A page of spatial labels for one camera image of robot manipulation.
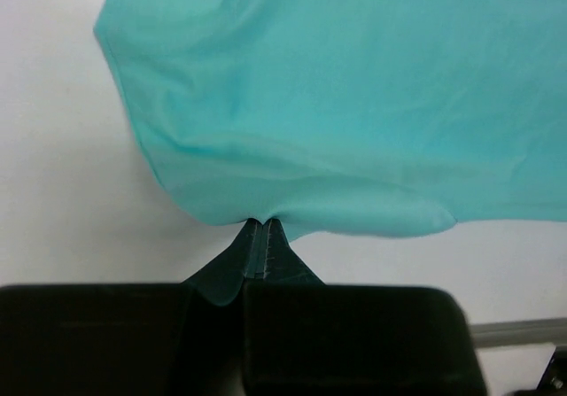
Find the white table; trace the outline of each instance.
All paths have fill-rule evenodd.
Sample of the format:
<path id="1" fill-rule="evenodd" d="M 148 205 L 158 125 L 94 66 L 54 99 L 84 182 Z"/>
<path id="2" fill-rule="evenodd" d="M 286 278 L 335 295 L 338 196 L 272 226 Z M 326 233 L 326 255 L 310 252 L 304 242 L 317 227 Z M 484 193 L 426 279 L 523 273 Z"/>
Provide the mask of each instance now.
<path id="1" fill-rule="evenodd" d="M 0 0 L 0 285 L 180 281 L 240 227 L 192 220 L 153 182 L 92 35 L 103 1 Z M 320 233 L 292 246 L 329 283 L 444 288 L 473 323 L 567 316 L 564 223 Z M 534 387 L 552 352 L 482 351 L 493 394 Z"/>

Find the gray strip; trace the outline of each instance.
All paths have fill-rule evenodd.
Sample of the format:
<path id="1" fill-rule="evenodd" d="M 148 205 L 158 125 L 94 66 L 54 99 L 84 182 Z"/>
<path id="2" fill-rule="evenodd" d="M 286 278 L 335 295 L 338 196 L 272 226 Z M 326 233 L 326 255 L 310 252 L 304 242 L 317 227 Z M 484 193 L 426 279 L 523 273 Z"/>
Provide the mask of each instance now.
<path id="1" fill-rule="evenodd" d="M 567 318 L 471 325 L 477 349 L 551 343 L 567 345 Z"/>

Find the cloth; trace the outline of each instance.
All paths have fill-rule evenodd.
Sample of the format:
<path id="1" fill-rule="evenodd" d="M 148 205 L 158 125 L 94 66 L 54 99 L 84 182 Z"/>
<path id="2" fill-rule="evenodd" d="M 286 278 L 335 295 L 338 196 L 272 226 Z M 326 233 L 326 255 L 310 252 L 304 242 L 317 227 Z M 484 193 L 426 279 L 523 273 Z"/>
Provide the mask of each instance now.
<path id="1" fill-rule="evenodd" d="M 567 220 L 567 0 L 106 0 L 151 168 L 210 224 Z"/>

